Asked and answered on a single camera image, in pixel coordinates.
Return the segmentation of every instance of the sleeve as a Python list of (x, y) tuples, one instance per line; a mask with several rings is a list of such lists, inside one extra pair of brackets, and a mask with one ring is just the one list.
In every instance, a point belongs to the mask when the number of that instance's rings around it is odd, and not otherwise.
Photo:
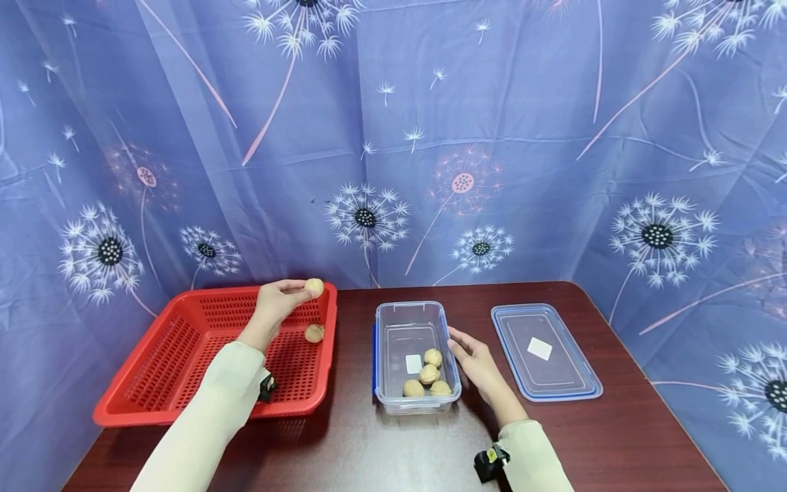
[(265, 356), (241, 342), (213, 358), (199, 390), (153, 450), (131, 492), (202, 492), (224, 449), (246, 424), (267, 371)]
[(503, 469), (512, 492), (574, 492), (537, 421), (506, 425), (500, 431), (498, 444), (511, 456)]

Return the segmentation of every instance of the basket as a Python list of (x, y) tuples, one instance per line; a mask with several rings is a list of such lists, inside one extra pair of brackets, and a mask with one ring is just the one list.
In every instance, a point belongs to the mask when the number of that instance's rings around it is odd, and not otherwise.
[[(191, 290), (173, 298), (120, 368), (93, 411), (103, 427), (169, 425), (197, 392), (205, 370), (238, 337), (257, 303), (259, 287)], [(320, 343), (304, 331), (322, 324)], [(303, 416), (325, 398), (336, 331), (336, 287), (298, 306), (268, 347), (265, 367), (276, 378), (270, 403), (250, 419)]]

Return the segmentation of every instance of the plastic container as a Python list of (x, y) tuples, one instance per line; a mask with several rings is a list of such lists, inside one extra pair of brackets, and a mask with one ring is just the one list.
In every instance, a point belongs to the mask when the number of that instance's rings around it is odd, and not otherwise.
[[(191, 290), (172, 299), (128, 356), (99, 400), (93, 420), (103, 427), (171, 424), (197, 392), (216, 353), (245, 327), (259, 287)], [(312, 323), (325, 327), (322, 342), (304, 338)], [(295, 309), (266, 351), (276, 379), (271, 403), (257, 403), (249, 418), (300, 416), (325, 398), (334, 352), (336, 287), (325, 283), (317, 299)]]
[[(448, 410), (459, 399), (462, 384), (456, 359), (448, 348), (448, 323), (439, 302), (391, 302), (377, 308), (375, 325), (375, 395), (386, 413), (417, 415)], [(447, 396), (427, 395), (405, 398), (402, 389), (408, 379), (418, 379), (423, 355), (429, 349), (443, 356), (440, 379), (453, 392)]]
[(492, 309), (492, 319), (519, 391), (528, 400), (588, 400), (604, 393), (551, 305), (501, 305)]

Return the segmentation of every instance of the dark brown table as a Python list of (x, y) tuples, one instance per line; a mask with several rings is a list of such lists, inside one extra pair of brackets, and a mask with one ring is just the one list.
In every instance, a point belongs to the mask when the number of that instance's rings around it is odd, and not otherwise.
[[(433, 299), (449, 322), (490, 346), (513, 375), (492, 325), (495, 305), (554, 306), (604, 384), (591, 401), (532, 404), (577, 492), (724, 491), (719, 478), (645, 379), (587, 295), (572, 283), (343, 290), (328, 394), (314, 414), (253, 420), (227, 448), (211, 490), (375, 492), (508, 490), (481, 485), (473, 456), (497, 433), (467, 386), (451, 411), (387, 416), (371, 395), (377, 305)], [(104, 430), (65, 491), (128, 490), (166, 427)]]

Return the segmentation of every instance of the white label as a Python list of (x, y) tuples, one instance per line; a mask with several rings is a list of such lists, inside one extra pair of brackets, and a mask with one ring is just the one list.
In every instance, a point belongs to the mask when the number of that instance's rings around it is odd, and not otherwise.
[(549, 356), (552, 355), (552, 346), (547, 342), (543, 342), (542, 340), (533, 337), (530, 339), (530, 345), (527, 346), (527, 351), (536, 357), (540, 357), (545, 361), (548, 361)]
[(408, 355), (405, 357), (405, 363), (407, 363), (407, 373), (408, 374), (418, 374), (421, 372), (421, 356), (418, 354)]

